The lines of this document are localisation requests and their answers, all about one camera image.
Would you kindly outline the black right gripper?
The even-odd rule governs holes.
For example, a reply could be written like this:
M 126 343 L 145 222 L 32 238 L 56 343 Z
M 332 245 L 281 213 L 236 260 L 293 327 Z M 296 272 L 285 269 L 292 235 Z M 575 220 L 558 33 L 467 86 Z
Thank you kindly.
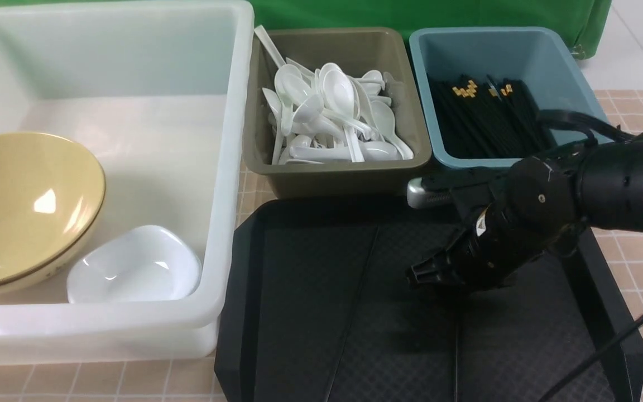
M 531 186 L 455 186 L 461 224 L 449 239 L 406 272 L 409 285 L 456 292 L 508 287 L 513 275 L 564 238 L 576 243 L 584 227 L 571 196 Z

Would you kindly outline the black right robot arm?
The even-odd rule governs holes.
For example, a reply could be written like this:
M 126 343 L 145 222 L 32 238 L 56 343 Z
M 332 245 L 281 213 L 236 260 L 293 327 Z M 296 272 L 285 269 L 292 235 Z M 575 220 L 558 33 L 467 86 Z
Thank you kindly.
M 461 219 L 448 240 L 408 269 L 411 286 L 500 288 L 585 227 L 643 232 L 643 134 L 566 144 L 505 169 L 422 176 L 409 183 L 407 201 L 416 209 L 452 204 Z

